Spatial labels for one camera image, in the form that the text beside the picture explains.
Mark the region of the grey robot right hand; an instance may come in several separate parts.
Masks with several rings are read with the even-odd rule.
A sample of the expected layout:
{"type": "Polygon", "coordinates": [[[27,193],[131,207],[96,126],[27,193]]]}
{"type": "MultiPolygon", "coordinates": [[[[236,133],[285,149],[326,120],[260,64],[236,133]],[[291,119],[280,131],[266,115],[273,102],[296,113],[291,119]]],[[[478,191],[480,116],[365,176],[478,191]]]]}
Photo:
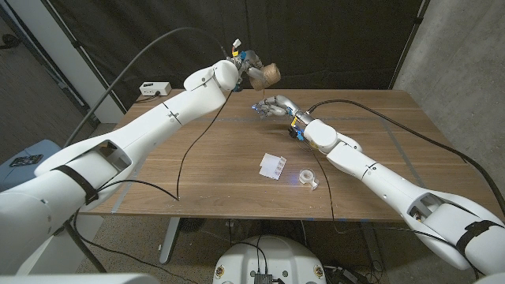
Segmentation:
{"type": "Polygon", "coordinates": [[[258,103],[252,105],[261,118],[288,115],[291,119],[288,128],[289,135],[292,138],[297,138],[301,141],[305,139],[305,127],[313,121],[308,111],[303,111],[292,100],[283,95],[276,95],[266,99],[260,100],[258,103]]]}

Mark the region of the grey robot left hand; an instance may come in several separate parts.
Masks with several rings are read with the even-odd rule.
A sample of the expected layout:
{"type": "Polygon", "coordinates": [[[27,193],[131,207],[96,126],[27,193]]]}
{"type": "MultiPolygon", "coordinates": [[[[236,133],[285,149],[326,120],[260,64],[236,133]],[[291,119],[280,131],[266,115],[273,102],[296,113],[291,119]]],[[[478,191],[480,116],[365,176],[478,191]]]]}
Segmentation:
{"type": "Polygon", "coordinates": [[[240,92],[242,87],[242,81],[244,80],[244,74],[249,77],[249,82],[252,87],[259,91],[264,89],[264,85],[267,83],[264,72],[262,68],[264,67],[259,56],[253,50],[241,51],[237,56],[229,58],[238,70],[238,81],[235,84],[234,92],[240,92]]]}

